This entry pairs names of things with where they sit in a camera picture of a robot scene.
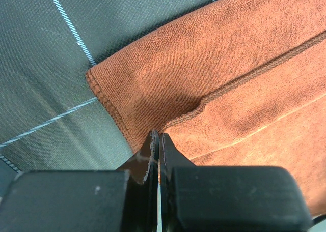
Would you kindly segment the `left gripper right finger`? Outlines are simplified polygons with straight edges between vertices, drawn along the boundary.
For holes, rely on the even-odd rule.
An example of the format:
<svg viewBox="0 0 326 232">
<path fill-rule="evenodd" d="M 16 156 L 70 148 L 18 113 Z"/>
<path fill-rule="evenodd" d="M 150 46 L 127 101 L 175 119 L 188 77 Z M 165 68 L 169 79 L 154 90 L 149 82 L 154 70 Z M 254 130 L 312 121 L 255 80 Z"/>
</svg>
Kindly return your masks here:
<svg viewBox="0 0 326 232">
<path fill-rule="evenodd" d="M 196 166 L 159 140 L 163 231 L 308 231 L 293 176 L 277 166 Z"/>
</svg>

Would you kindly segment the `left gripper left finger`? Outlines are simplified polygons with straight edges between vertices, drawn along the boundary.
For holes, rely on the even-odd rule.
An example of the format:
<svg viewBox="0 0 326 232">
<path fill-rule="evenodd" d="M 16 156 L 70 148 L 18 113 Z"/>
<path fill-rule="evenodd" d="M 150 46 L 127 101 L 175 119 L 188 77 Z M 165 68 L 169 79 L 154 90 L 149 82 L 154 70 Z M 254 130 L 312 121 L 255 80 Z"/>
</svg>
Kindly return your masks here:
<svg viewBox="0 0 326 232">
<path fill-rule="evenodd" d="M 29 171 L 1 201 L 1 231 L 156 231 L 159 137 L 116 170 Z"/>
</svg>

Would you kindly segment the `brown towel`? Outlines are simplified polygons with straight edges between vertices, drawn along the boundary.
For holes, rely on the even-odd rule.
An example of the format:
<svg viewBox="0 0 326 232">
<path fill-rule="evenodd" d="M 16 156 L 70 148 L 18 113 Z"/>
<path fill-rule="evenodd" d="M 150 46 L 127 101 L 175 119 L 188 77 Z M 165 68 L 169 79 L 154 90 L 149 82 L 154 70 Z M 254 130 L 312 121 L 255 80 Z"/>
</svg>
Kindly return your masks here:
<svg viewBox="0 0 326 232">
<path fill-rule="evenodd" d="M 275 165 L 325 213 L 325 0 L 219 0 L 86 81 L 133 151 L 150 130 L 197 165 Z"/>
</svg>

